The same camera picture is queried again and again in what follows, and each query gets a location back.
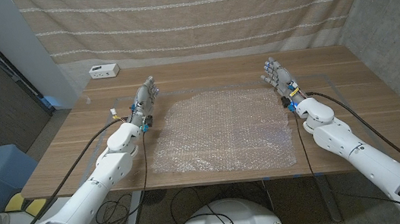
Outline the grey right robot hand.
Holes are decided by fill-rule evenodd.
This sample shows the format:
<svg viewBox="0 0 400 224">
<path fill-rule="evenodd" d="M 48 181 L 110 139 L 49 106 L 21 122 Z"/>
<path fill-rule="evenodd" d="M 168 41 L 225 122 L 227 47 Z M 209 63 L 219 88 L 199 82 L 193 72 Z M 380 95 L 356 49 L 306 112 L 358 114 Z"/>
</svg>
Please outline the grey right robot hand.
<svg viewBox="0 0 400 224">
<path fill-rule="evenodd" d="M 269 58 L 263 69 L 266 75 L 261 75 L 261 78 L 274 87 L 281 97 L 290 101 L 291 106 L 297 106 L 306 99 L 295 78 L 274 58 Z"/>
</svg>

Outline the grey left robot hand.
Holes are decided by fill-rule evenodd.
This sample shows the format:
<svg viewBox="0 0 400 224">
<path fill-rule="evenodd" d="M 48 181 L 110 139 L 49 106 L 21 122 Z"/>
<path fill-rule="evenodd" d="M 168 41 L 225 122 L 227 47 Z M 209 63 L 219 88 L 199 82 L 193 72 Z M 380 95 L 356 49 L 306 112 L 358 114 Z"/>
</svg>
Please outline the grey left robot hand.
<svg viewBox="0 0 400 224">
<path fill-rule="evenodd" d="M 131 115 L 128 122 L 138 127 L 146 123 L 146 119 L 153 115 L 153 106 L 159 90 L 154 78 L 149 76 L 137 89 L 137 94 L 131 105 Z"/>
</svg>

